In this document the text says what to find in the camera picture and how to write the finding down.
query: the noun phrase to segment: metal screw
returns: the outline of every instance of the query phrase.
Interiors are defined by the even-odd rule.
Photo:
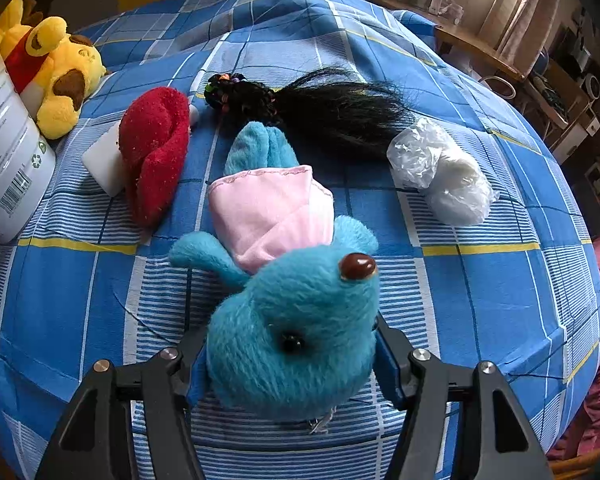
[[[111,363],[106,359],[100,359],[93,364],[93,370],[96,372],[106,372],[109,370]]]
[[[496,365],[491,361],[483,361],[480,363],[480,371],[483,374],[493,374],[496,371]]]
[[[413,351],[413,356],[418,361],[428,361],[431,359],[431,352],[429,352],[429,350],[425,350],[424,348],[416,348]]]
[[[167,348],[163,348],[160,350],[160,357],[166,359],[167,361],[171,361],[178,357],[178,349],[173,346],[167,346]]]

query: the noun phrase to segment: yellow plush toy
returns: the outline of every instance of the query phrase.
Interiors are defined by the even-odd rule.
[[[0,42],[11,27],[19,25],[24,12],[22,0],[11,0],[0,15]]]
[[[30,27],[22,12],[23,1],[12,0],[1,14],[0,54],[40,133],[57,139],[76,125],[106,69],[88,38],[66,33],[65,20],[49,16]]]

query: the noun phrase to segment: blue checkered blanket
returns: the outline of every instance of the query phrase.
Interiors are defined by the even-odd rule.
[[[319,66],[389,79],[416,115],[437,121],[500,192],[479,226],[439,224],[388,164],[350,165],[298,146],[333,192],[337,214],[378,236],[381,310],[414,345],[443,360],[498,364],[544,449],[565,430],[600,361],[600,274],[560,168],[529,124],[488,88],[432,50],[433,28],[410,12],[365,0],[163,0],[82,31],[114,71],[85,102],[42,203],[0,246],[0,444],[23,478],[97,359],[143,361],[208,319],[222,288],[206,272],[173,269],[179,236],[212,231],[208,184],[231,139],[202,99],[216,72],[279,88]],[[80,157],[155,86],[186,93],[201,111],[170,214],[155,233],[131,222]],[[192,412],[192,439],[209,479],[379,479],[404,414],[375,377],[339,406],[328,432],[226,410],[212,394]],[[448,405],[438,478],[450,473],[458,407]],[[140,403],[133,405],[139,470],[153,477]]]

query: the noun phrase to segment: white plastic bag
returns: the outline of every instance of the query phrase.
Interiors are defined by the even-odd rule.
[[[419,189],[442,223],[481,224],[499,198],[478,162],[429,119],[420,118],[398,134],[386,156],[400,184]]]

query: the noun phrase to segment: black hair wig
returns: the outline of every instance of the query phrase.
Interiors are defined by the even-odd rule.
[[[389,142],[408,114],[402,94],[388,82],[363,82],[337,67],[313,70],[280,90],[242,74],[216,74],[205,99],[235,128],[249,121],[277,126],[338,156],[385,159]]]

